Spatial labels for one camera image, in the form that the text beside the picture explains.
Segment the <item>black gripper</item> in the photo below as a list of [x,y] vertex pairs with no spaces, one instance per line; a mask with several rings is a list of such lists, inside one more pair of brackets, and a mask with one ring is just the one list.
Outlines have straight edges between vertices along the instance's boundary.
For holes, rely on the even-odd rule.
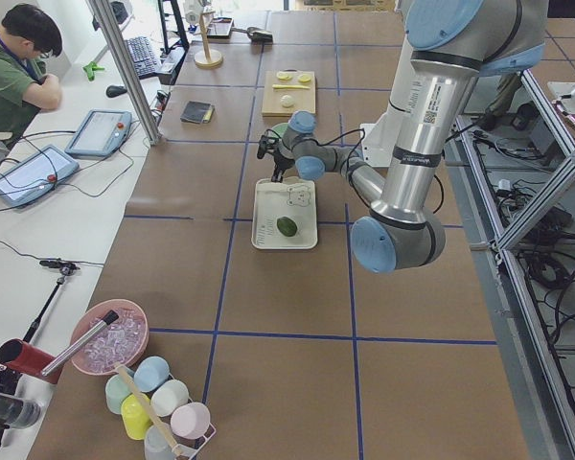
[[293,159],[285,156],[281,143],[276,143],[272,148],[272,157],[274,169],[271,176],[271,182],[283,183],[285,172],[293,167]]

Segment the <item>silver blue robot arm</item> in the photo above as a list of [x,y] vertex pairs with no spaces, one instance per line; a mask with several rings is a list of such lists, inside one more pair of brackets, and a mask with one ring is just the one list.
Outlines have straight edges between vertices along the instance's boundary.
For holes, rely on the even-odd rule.
[[516,73],[543,55],[545,1],[407,1],[405,41],[413,76],[397,121],[386,175],[356,149],[325,146],[314,116],[297,111],[258,154],[274,158],[274,178],[290,168],[302,179],[339,173],[369,207],[352,227],[358,262],[376,273],[427,265],[445,247],[441,222],[425,201],[456,116],[481,77]]

